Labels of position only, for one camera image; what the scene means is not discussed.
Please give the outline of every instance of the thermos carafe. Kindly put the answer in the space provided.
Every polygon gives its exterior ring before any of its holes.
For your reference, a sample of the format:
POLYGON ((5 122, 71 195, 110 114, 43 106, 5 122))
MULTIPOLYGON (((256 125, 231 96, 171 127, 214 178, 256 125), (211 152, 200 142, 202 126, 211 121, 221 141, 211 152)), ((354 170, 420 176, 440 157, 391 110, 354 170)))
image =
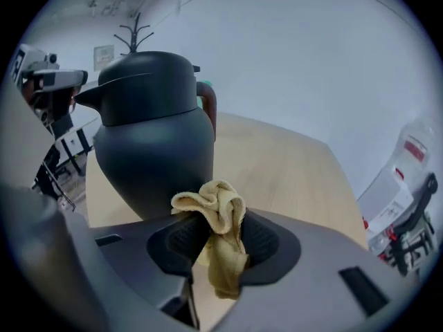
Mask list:
POLYGON ((98 164, 142 219, 169 215, 175 194, 198 192, 213 179, 217 102, 194 72, 180 55, 133 53, 108 65, 98 86, 75 98, 100 114, 98 164))

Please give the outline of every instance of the carafe handle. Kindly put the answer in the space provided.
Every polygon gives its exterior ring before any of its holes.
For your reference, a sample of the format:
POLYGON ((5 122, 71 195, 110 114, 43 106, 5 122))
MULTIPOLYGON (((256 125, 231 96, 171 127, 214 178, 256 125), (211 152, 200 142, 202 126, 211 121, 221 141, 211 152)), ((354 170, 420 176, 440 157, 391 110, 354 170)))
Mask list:
POLYGON ((217 128, 217 98, 215 92, 211 86, 204 82, 197 82, 197 96, 201 97, 201 103, 203 104, 203 110, 208 115, 210 122, 213 124, 214 129, 214 141, 217 128))

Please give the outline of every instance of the wooden table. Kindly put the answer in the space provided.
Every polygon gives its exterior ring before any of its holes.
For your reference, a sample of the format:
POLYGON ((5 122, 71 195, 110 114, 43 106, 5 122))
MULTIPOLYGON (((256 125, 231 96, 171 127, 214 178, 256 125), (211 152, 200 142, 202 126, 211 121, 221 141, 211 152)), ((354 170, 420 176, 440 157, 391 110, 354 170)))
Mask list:
MULTIPOLYGON (((350 185, 329 147, 271 124, 217 114, 214 178, 230 182, 250 208, 335 229, 367 248, 363 221, 350 185)), ((89 152, 86 176, 89 225, 139 221, 89 152)), ((201 330, 207 331, 234 304, 220 300, 195 265, 194 296, 201 330)))

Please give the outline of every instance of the black slot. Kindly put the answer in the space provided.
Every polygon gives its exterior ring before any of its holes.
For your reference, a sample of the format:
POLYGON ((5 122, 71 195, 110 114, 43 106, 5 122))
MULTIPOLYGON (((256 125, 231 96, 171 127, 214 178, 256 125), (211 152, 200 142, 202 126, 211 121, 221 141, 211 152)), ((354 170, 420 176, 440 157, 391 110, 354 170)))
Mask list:
POLYGON ((389 302, 359 267, 342 269, 338 273, 368 317, 389 302))
POLYGON ((165 308, 162 308, 162 311, 172 316, 174 319, 191 326, 192 328, 199 330, 200 322, 197 318, 197 314, 195 313, 195 307, 193 306, 193 302, 190 299, 183 301, 179 297, 176 297, 169 301, 165 308), (175 309, 175 313, 169 313, 168 309, 175 309))
POLYGON ((106 246, 111 243, 119 242, 122 240, 123 239, 120 236, 118 236, 117 234, 113 234, 113 235, 108 235, 108 236, 104 236, 104 237, 99 237, 98 239, 96 239, 96 243, 97 243, 98 247, 101 247, 101 246, 106 246))

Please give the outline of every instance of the towel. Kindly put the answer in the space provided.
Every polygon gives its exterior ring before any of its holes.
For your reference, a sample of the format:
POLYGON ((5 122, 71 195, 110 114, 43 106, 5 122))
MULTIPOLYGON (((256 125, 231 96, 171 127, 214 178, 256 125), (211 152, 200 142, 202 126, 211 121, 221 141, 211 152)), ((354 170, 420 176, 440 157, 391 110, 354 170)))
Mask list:
POLYGON ((200 212, 212 228, 197 261, 208 266, 209 282, 222 299, 237 299, 239 276, 248 266, 248 255, 240 239, 246 205, 232 185, 213 180, 199 193, 182 192, 172 200, 172 213, 200 212))

